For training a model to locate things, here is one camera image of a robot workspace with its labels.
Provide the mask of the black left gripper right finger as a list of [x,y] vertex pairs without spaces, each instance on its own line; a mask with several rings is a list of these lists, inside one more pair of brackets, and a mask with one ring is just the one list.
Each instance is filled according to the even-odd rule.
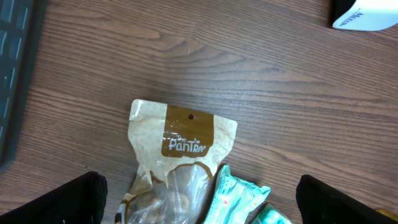
[[301,176],[295,197],[303,224],[397,224],[311,175]]

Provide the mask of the teal white carton pack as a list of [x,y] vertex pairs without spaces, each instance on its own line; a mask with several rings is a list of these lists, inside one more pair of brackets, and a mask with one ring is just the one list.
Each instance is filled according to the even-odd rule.
[[250,224],[292,224],[292,222],[282,212],[268,203]]

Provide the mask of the brown Pantree snack pouch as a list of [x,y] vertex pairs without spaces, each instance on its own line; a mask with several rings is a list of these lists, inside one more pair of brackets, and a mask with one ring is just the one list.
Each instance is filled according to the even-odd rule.
[[139,165],[115,223],[196,223],[236,130],[232,119],[134,100],[127,135]]

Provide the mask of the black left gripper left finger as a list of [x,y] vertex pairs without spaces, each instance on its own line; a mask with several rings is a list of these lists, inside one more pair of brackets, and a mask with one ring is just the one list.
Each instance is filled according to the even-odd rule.
[[106,177],[90,171],[1,215],[1,223],[99,224],[107,194]]

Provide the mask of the teal white packet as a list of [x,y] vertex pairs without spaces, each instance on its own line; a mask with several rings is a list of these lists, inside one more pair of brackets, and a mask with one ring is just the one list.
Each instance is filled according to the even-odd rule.
[[270,192],[268,186],[259,187],[231,175],[229,165],[224,165],[218,172],[214,196],[203,224],[243,224]]

